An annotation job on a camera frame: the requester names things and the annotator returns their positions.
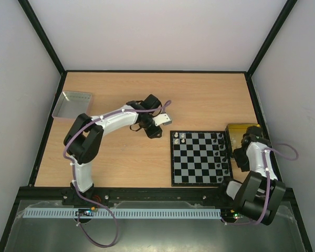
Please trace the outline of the gold metal tin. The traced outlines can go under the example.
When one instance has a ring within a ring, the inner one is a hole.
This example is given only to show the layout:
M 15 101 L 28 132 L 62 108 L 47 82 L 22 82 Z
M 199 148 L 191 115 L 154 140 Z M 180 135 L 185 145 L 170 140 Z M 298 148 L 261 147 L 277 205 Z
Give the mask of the gold metal tin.
M 230 152 L 230 158 L 234 159 L 233 151 L 241 147 L 241 141 L 243 135 L 246 133 L 248 127 L 261 128 L 259 124 L 240 124 L 240 123 L 229 123 L 226 128 L 226 136 L 228 142 L 228 149 Z

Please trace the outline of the black magnetic chess board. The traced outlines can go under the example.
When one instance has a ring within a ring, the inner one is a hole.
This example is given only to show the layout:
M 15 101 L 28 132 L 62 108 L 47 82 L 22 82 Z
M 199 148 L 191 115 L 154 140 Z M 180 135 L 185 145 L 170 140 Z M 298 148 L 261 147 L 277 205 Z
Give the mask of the black magnetic chess board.
M 182 133 L 185 143 L 181 142 Z M 233 178 L 225 131 L 171 131 L 170 146 L 172 186 L 215 187 Z

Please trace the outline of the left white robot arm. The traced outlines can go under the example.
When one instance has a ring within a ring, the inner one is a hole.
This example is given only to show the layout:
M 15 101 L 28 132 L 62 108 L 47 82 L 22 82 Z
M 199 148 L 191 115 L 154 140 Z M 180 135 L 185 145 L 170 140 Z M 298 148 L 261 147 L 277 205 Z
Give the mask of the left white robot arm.
M 102 138 L 123 127 L 137 124 L 148 138 L 160 138 L 162 129 L 154 121 L 154 113 L 165 111 L 165 106 L 154 95 L 140 101 L 129 101 L 109 113 L 90 117 L 85 113 L 77 116 L 64 139 L 63 157 L 72 166 L 72 184 L 80 193 L 93 186 L 92 160 L 97 156 Z

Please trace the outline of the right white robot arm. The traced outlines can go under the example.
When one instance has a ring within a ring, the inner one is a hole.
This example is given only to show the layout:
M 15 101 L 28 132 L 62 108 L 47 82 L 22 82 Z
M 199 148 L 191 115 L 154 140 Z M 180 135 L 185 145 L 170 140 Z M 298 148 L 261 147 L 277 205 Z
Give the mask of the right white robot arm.
M 233 210 L 253 223 L 270 225 L 286 192 L 271 163 L 271 144 L 263 137 L 260 127 L 249 126 L 241 140 L 241 147 L 233 151 L 237 166 L 248 172 L 241 183 L 230 180 L 218 194 L 223 205 L 233 204 Z

